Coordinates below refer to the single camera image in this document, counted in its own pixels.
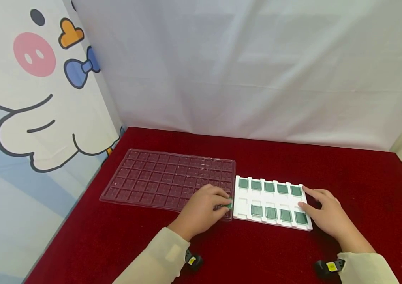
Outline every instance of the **orange cartoon object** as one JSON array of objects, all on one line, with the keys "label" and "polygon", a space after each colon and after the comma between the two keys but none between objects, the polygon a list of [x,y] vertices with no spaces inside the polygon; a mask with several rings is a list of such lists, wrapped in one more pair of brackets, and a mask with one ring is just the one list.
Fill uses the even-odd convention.
[{"label": "orange cartoon object", "polygon": [[59,44],[63,49],[69,49],[84,39],[84,31],[81,28],[76,28],[68,18],[60,20],[60,28],[62,33],[59,36]]}]

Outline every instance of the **red table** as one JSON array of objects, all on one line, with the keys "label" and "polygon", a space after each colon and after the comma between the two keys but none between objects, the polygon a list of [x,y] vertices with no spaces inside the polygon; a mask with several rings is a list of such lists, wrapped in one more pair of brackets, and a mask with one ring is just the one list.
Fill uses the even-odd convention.
[{"label": "red table", "polygon": [[[235,159],[240,176],[329,189],[402,283],[402,163],[394,153],[139,128],[127,129],[26,283],[111,283],[176,217],[99,201],[130,148]],[[190,250],[205,264],[196,274],[184,268],[174,283],[326,283],[312,264],[336,259],[340,248],[317,227],[233,219],[195,237]],[[339,282],[335,276],[327,283]]]}]

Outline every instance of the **beige sleeve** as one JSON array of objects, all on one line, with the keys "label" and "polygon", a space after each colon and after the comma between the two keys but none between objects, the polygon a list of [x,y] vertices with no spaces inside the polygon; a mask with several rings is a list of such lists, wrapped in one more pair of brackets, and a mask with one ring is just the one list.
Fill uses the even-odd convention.
[{"label": "beige sleeve", "polygon": [[339,253],[345,260],[339,272],[342,284],[398,284],[389,264],[380,254]]},{"label": "beige sleeve", "polygon": [[162,228],[113,284],[170,284],[180,275],[190,243]]}]

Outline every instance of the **cartoon character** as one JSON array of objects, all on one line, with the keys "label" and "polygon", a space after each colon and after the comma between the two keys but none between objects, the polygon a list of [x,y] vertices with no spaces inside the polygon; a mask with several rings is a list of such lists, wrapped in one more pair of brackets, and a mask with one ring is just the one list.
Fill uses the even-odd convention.
[{"label": "cartoon character", "polygon": [[[60,5],[45,4],[47,15],[54,17]],[[118,134],[95,78],[87,78],[100,68],[91,48],[86,55],[78,44],[84,32],[63,15],[47,19],[29,9],[34,6],[0,1],[0,110],[8,113],[0,120],[0,149],[29,156],[35,171],[47,172],[77,153],[110,149]]]}]

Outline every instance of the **right hand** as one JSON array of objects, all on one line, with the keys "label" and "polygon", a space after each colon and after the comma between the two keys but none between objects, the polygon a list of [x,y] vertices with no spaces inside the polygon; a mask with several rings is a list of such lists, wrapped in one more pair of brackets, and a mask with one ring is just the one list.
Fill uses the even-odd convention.
[{"label": "right hand", "polygon": [[340,202],[326,189],[310,189],[303,187],[306,194],[315,198],[322,205],[315,209],[307,203],[298,205],[307,213],[321,230],[333,236],[344,252],[375,253],[375,249],[359,232],[342,209]]},{"label": "right hand", "polygon": [[321,230],[333,236],[337,241],[356,232],[356,226],[332,193],[326,189],[310,189],[306,186],[303,187],[303,190],[322,205],[321,209],[315,209],[307,203],[298,203]]}]

